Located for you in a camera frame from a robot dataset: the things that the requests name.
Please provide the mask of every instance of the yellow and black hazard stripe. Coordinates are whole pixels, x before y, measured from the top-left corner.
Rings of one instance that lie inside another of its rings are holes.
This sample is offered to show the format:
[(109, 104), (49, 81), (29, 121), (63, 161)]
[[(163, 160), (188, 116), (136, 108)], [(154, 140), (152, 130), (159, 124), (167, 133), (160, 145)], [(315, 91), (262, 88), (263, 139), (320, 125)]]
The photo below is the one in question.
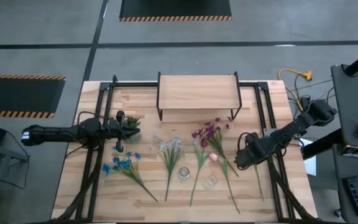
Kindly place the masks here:
[(45, 75), (0, 75), (0, 78), (28, 79), (28, 80), (66, 80), (66, 77), (45, 76)]
[(123, 17), (120, 22), (229, 21), (231, 16), (147, 16)]
[(0, 117), (5, 118), (53, 118), (55, 113), (34, 111), (0, 111)]

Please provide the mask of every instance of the pink flower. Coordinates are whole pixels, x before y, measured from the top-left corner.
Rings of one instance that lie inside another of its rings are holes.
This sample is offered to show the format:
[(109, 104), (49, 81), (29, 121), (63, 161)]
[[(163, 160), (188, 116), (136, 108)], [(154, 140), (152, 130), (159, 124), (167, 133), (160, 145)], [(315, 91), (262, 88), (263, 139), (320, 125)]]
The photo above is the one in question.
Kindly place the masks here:
[(209, 154), (209, 158), (210, 158), (212, 161), (217, 161), (218, 155), (215, 154), (215, 153), (211, 153), (211, 154)]

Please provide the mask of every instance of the potted plant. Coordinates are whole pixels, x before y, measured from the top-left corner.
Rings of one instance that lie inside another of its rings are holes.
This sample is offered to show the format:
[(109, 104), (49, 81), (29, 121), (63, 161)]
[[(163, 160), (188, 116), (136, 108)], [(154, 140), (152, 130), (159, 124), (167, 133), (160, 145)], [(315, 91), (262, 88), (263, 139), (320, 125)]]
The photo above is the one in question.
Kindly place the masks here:
[[(137, 128), (140, 125), (140, 118), (134, 118), (134, 117), (127, 117), (127, 119), (125, 120), (126, 124), (130, 127), (133, 128)], [(127, 138), (125, 140), (125, 142), (130, 143), (130, 144), (136, 144), (138, 143), (140, 140), (142, 139), (142, 135), (140, 133), (137, 133), (129, 138)]]

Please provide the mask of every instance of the wooden shelf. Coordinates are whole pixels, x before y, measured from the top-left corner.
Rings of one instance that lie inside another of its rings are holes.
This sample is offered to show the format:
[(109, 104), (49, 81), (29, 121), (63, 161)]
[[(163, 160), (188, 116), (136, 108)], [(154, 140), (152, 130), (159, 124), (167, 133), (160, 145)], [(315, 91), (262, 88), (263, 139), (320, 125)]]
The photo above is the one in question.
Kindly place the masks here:
[(241, 109), (237, 73), (234, 75), (158, 74), (157, 110)]

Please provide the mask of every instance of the wooden table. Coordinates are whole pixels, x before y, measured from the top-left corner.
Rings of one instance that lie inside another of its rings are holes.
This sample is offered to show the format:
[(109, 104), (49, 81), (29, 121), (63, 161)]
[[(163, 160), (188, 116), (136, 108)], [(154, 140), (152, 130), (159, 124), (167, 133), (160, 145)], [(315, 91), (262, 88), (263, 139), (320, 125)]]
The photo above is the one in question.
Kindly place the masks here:
[[(81, 91), (77, 114), (81, 111), (93, 112), (96, 106), (100, 82), (85, 82)], [(277, 126), (283, 127), (292, 120), (290, 106), (287, 100), (284, 83), (282, 81), (268, 81), (270, 97)], [(267, 108), (262, 94), (265, 117), (269, 124)], [(261, 136), (260, 121), (255, 102), (253, 88), (242, 87), (242, 109), (236, 120), (230, 123), (231, 129), (225, 134), (223, 146), (229, 161), (234, 160), (237, 150), (237, 139), (242, 132), (257, 132)], [(98, 196), (94, 211), (94, 222), (273, 222), (277, 221), (272, 189), (270, 185), (267, 163), (258, 165), (261, 178), (264, 201), (260, 198), (256, 174), (253, 168), (229, 171), (231, 187), (237, 205), (241, 211), (238, 214), (230, 198), (227, 183), (219, 164), (208, 160), (203, 166), (193, 200), (189, 207), (191, 190), (197, 171), (197, 159), (191, 147), (177, 164), (170, 184), (168, 201), (164, 201), (167, 187), (167, 171), (163, 161), (156, 152), (151, 151), (153, 135), (169, 141), (176, 135), (182, 142), (193, 142), (191, 133), (200, 129), (203, 124), (216, 117), (227, 121), (227, 111), (222, 110), (169, 110), (164, 112), (164, 123), (158, 118), (155, 107), (157, 97), (156, 87), (125, 87), (115, 88), (110, 114), (124, 110), (126, 115), (141, 117), (140, 125), (142, 140), (138, 144), (125, 144), (127, 151), (139, 152), (142, 159), (139, 162), (139, 172), (145, 186), (154, 194), (158, 202), (153, 199), (135, 182), (121, 174), (105, 176), (101, 174), (98, 187)], [(91, 115), (81, 115), (81, 120)], [(106, 142), (103, 162), (112, 164), (116, 152), (112, 151), (115, 140)], [(77, 148), (79, 144), (71, 143), (68, 152)], [(52, 218), (58, 217), (67, 208), (78, 193), (84, 169), (85, 151), (77, 151), (70, 155), (63, 166), (62, 177), (57, 192)], [(306, 210), (316, 216), (313, 197), (306, 176), (305, 165), (299, 147), (289, 147), (284, 157), (290, 188)], [(179, 179), (177, 172), (180, 167), (186, 166), (190, 170), (191, 178)], [(204, 182), (209, 175), (218, 178), (218, 184), (213, 190), (206, 190)], [(284, 214), (287, 213), (284, 196), (280, 198)]]

